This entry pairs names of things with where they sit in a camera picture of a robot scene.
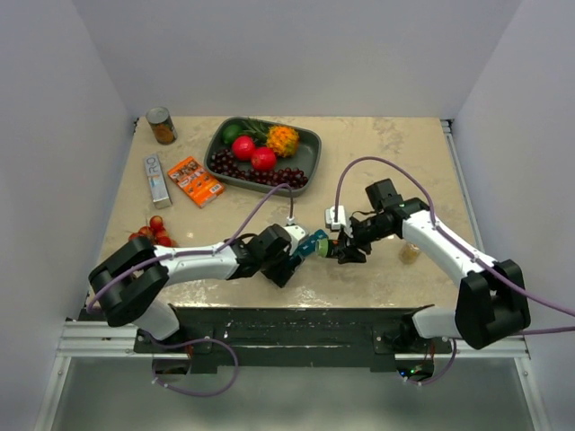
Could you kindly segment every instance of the orange packet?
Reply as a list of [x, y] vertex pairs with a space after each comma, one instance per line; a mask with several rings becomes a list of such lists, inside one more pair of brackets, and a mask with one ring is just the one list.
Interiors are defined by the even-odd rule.
[[206, 172], [193, 157], [176, 164], [168, 171], [168, 176], [200, 208], [224, 192], [223, 184]]

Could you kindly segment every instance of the gray tray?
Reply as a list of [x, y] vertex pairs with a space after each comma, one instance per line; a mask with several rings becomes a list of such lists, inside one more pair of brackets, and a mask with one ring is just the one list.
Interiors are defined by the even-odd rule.
[[[245, 120], [247, 120], [246, 117], [231, 117], [226, 121], [224, 121], [219, 126], [216, 133], [212, 137], [212, 141], [209, 144], [208, 150], [206, 151], [204, 166], [206, 167], [209, 173], [211, 173], [224, 183], [232, 184], [237, 187], [243, 187], [244, 189], [250, 189], [260, 191], [262, 193], [267, 193], [268, 191], [273, 189], [273, 187], [266, 186], [264, 184], [258, 184], [257, 182], [238, 180], [237, 178], [228, 177], [227, 175], [215, 173], [209, 169], [209, 160], [212, 154], [216, 153], [217, 151], [223, 148], [230, 148], [230, 145], [225, 145], [222, 140], [222, 131], [224, 130], [224, 128], [234, 123], [242, 125], [242, 121]], [[262, 124], [266, 124], [268, 126], [280, 124], [259, 119], [257, 121], [259, 121]], [[285, 168], [290, 169], [299, 168], [304, 172], [305, 176], [308, 179], [307, 184], [305, 184], [304, 187], [302, 187], [301, 189], [293, 190], [294, 196], [299, 196], [307, 190], [309, 185], [312, 183], [312, 180], [314, 179], [315, 171], [317, 171], [317, 165], [320, 162], [320, 155], [322, 153], [322, 140], [318, 135], [316, 135], [311, 130], [307, 130], [305, 128], [294, 128], [294, 129], [299, 134], [299, 147], [297, 148], [297, 152], [293, 157], [278, 157], [278, 164], [276, 164], [276, 167], [274, 169], [279, 170]], [[252, 164], [249, 161], [248, 162], [238, 161], [237, 164], [239, 168], [243, 171], [246, 171], [252, 167]], [[289, 190], [280, 189], [278, 190], [276, 195], [289, 196]]]

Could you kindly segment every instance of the beige table surface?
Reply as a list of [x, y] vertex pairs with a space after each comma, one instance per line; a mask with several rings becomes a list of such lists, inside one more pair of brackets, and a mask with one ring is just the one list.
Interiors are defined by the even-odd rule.
[[[310, 232], [322, 228], [323, 211], [333, 205], [343, 168], [363, 155], [388, 158], [408, 170], [434, 198], [438, 216], [467, 241], [473, 239], [455, 169], [438, 119], [261, 117], [308, 128], [322, 139], [322, 158], [311, 186], [296, 198], [296, 219]], [[145, 119], [136, 134], [119, 186], [118, 196], [102, 246], [101, 259], [121, 247], [131, 232], [150, 216], [160, 215], [173, 239], [182, 247], [209, 245], [229, 237], [263, 196], [227, 187], [200, 209], [171, 181], [173, 205], [155, 209], [147, 185], [143, 159], [158, 153], [164, 174], [192, 155], [203, 161], [210, 138], [224, 117], [174, 117], [179, 137], [172, 145], [156, 143]], [[399, 172], [382, 163], [363, 162], [348, 173], [341, 203], [349, 211], [369, 211], [364, 188], [392, 178], [404, 198], [423, 196]], [[272, 197], [248, 224], [245, 232], [259, 233], [270, 224], [284, 225], [288, 199]], [[308, 258], [280, 289], [266, 277], [222, 281], [199, 280], [170, 286], [160, 298], [176, 306], [237, 307], [416, 307], [428, 303], [455, 305], [457, 290], [425, 255], [410, 266], [397, 258], [403, 241], [374, 243], [366, 264], [338, 265], [333, 259]]]

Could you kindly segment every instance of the gray floor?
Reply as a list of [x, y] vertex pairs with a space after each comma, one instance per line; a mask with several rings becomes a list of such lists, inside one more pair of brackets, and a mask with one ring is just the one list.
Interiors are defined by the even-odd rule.
[[[460, 359], [424, 388], [362, 369], [243, 368], [236, 385], [196, 399], [151, 384], [150, 360], [75, 359], [55, 431], [530, 430], [512, 360]], [[231, 370], [188, 376], [209, 389]]]

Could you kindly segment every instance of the white wall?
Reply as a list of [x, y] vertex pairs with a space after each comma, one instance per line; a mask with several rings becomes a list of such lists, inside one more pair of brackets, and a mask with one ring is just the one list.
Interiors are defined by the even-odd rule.
[[[524, 0], [456, 117], [455, 138], [487, 251], [527, 289], [575, 308], [575, 2]], [[573, 325], [532, 304], [533, 327]], [[528, 340], [554, 430], [575, 423], [573, 335]]]
[[453, 118], [520, 0], [74, 0], [130, 112]]
[[33, 427], [87, 290], [131, 121], [69, 0], [0, 13], [0, 429]]

